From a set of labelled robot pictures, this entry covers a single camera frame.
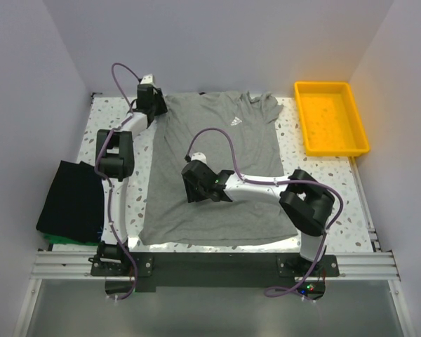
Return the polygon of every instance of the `gray floor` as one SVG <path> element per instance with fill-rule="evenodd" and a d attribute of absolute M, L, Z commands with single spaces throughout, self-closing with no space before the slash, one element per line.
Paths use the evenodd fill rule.
<path fill-rule="evenodd" d="M 332 282 L 317 304 L 261 289 L 160 288 L 115 305 L 102 281 L 44 282 L 29 336 L 402 336 L 386 282 Z"/>

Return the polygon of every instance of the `plastic container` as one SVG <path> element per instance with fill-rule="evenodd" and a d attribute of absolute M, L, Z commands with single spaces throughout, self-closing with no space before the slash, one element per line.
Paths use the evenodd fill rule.
<path fill-rule="evenodd" d="M 370 150 L 346 82 L 295 82 L 307 156 L 357 157 Z"/>

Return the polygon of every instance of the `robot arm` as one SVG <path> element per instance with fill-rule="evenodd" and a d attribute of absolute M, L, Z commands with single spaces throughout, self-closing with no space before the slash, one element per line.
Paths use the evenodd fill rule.
<path fill-rule="evenodd" d="M 136 108 L 128 112 L 118 131 L 113 131 L 106 146 L 106 150 L 100 160 L 98 170 L 109 177 L 113 188 L 104 180 L 105 191 L 105 221 L 102 233 L 102 241 L 106 244 L 116 244 L 116 237 L 109 228 L 109 212 L 112 210 L 114 228 L 123 242 L 126 241 L 125 211 L 126 189 L 129 177 L 134 171 L 134 138 L 148 128 L 154 121 L 155 116 L 167 112 L 162 90 L 154 85 L 153 75 L 143 77 L 138 85 L 138 98 L 135 100 Z M 97 145 L 95 158 L 98 157 L 111 130 L 99 130 L 97 132 Z"/>
<path fill-rule="evenodd" d="M 308 261 L 315 260 L 335 201 L 334 196 L 323 187 L 293 183 L 285 187 L 276 184 L 276 180 L 285 180 L 286 177 L 244 176 L 246 180 L 256 180 L 271 185 L 247 183 L 233 171 L 223 170 L 219 174 L 214 173 L 207 166 L 206 158 L 201 153 L 192 155 L 191 161 L 183 168 L 181 174 L 188 202 L 205 199 L 228 202 L 248 200 L 282 207 L 294 226 L 302 233 L 301 257 Z M 295 170 L 288 179 L 315 182 L 315 179 L 303 170 Z M 324 249 L 317 257 L 318 261 L 323 254 Z"/>

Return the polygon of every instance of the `speckled tabletop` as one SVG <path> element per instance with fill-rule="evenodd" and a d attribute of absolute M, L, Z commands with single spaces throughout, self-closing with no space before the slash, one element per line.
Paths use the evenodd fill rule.
<path fill-rule="evenodd" d="M 300 167 L 320 181 L 334 187 L 345 201 L 345 209 L 328 234 L 328 252 L 371 252 L 373 248 L 368 234 L 368 221 L 361 208 L 351 164 L 346 157 L 306 157 L 298 111 L 292 98 L 277 98 L 283 105 L 276 121 L 276 133 L 281 151 L 284 175 L 290 175 Z M 78 161 L 93 165 L 95 136 L 100 128 L 118 125 L 128 107 L 123 98 L 95 97 L 91 115 L 84 131 Z M 300 235 L 261 246 L 195 246 L 178 243 L 144 246 L 139 240 L 143 227 L 149 172 L 152 162 L 152 143 L 156 122 L 134 140 L 135 169 L 130 178 L 126 197 L 126 229 L 131 251 L 170 252 L 289 252 L 300 250 Z M 105 228 L 104 235 L 110 234 Z M 95 247 L 56 244 L 54 251 L 95 251 Z"/>

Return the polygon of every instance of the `white wall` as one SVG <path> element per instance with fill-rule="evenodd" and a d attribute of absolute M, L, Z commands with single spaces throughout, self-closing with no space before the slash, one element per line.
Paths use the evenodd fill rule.
<path fill-rule="evenodd" d="M 41 0 L 0 0 L 0 337 L 14 329 L 44 244 L 36 222 L 59 160 L 75 159 L 88 101 Z"/>
<path fill-rule="evenodd" d="M 421 0 L 395 0 L 351 85 L 372 149 L 362 182 L 421 336 Z"/>
<path fill-rule="evenodd" d="M 273 91 L 347 81 L 392 0 L 44 0 L 90 91 L 109 65 L 153 72 L 167 92 Z M 136 82 L 123 76 L 128 90 Z"/>

